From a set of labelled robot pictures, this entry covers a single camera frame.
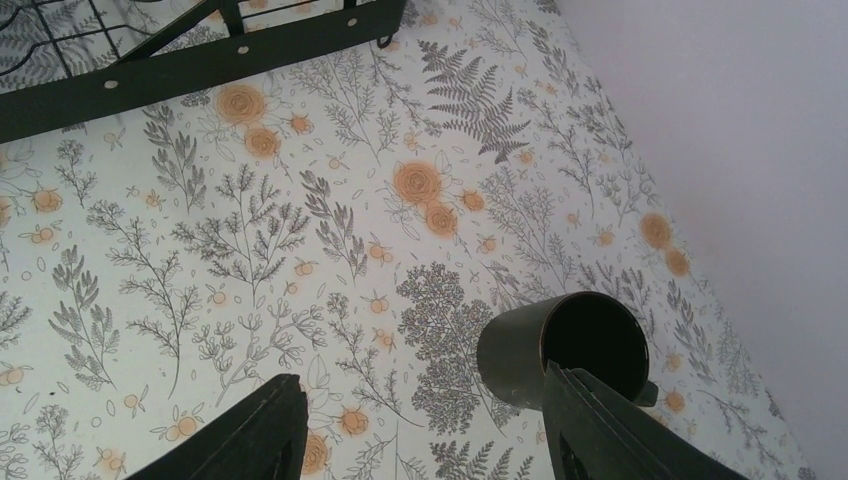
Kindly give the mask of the black matte mug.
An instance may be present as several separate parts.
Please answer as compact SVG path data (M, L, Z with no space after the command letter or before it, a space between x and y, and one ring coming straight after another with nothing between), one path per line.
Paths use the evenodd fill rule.
M579 291L497 315L480 334L476 358L488 390L519 408L542 408L550 362L583 369L640 407L654 406L658 397L639 321L600 292Z

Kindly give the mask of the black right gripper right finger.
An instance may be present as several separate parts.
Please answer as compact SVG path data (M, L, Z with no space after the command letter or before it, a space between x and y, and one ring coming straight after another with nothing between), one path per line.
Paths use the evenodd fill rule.
M584 369L548 363L543 420L556 480L743 477Z

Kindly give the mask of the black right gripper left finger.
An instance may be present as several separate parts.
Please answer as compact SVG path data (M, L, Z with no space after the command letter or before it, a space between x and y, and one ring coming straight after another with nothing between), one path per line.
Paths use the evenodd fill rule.
M274 376L130 477L298 479L308 435L308 401L299 380L296 374Z

